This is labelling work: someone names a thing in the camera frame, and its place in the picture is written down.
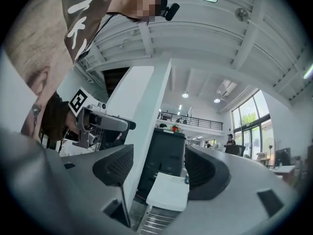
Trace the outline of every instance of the tattooed arm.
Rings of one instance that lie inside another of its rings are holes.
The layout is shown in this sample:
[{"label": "tattooed arm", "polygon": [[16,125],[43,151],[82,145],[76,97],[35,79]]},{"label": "tattooed arm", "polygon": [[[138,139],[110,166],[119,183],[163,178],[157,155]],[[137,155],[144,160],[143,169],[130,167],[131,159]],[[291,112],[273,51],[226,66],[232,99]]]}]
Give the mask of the tattooed arm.
[{"label": "tattooed arm", "polygon": [[31,0],[4,43],[15,69],[37,96],[21,130],[37,140],[47,102],[73,65],[64,44],[66,32],[61,0]]}]

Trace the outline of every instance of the person wearing cap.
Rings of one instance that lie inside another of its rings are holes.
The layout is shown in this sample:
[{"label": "person wearing cap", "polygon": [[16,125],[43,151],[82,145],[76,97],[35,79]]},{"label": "person wearing cap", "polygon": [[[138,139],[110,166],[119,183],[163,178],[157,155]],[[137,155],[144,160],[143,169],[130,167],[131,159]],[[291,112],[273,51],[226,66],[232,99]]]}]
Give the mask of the person wearing cap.
[{"label": "person wearing cap", "polygon": [[235,145],[236,142],[233,139],[233,135],[232,134],[228,134],[228,141],[226,145]]},{"label": "person wearing cap", "polygon": [[35,98],[21,133],[39,141],[41,130],[55,140],[65,126],[75,131],[75,118],[56,93],[67,71],[112,17],[148,23],[166,7],[167,0],[30,0],[3,45]]}]

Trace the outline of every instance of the balcony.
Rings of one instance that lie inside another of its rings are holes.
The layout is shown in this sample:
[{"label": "balcony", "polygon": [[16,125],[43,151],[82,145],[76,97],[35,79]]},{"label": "balcony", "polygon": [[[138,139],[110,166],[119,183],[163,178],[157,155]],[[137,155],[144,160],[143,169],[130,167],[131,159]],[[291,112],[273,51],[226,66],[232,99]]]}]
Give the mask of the balcony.
[{"label": "balcony", "polygon": [[192,117],[187,117],[187,116],[181,116],[181,115],[176,115],[176,114],[167,113],[167,112],[159,112],[157,119],[170,121],[174,123],[182,123],[182,124],[197,126],[201,128],[207,128],[207,129],[213,129],[213,130],[219,130],[219,131],[223,130],[223,123],[221,122],[216,122],[216,121],[211,121],[211,120],[206,120],[206,119],[201,119],[201,118],[196,118],[196,117],[192,118]]}]

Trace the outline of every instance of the person in black shirt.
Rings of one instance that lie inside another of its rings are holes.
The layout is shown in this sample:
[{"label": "person in black shirt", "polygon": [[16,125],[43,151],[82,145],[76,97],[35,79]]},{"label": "person in black shirt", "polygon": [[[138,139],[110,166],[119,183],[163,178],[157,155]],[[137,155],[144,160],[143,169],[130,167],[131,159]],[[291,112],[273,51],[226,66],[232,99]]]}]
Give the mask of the person in black shirt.
[{"label": "person in black shirt", "polygon": [[233,139],[233,135],[232,134],[228,134],[228,141],[226,145],[235,145],[236,142]]}]

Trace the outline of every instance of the black railing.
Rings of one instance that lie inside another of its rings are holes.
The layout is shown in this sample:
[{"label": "black railing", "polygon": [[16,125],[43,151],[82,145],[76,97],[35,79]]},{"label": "black railing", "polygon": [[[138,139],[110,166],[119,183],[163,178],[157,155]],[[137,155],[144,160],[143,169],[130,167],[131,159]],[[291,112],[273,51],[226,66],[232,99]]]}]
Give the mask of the black railing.
[{"label": "black railing", "polygon": [[223,123],[201,119],[201,118],[195,118],[195,117],[187,117],[187,116],[180,116],[172,113],[167,112],[159,112],[157,119],[176,122],[176,123],[183,123],[188,125],[194,125],[198,127],[208,128],[208,129],[214,129],[214,130],[223,130]]}]

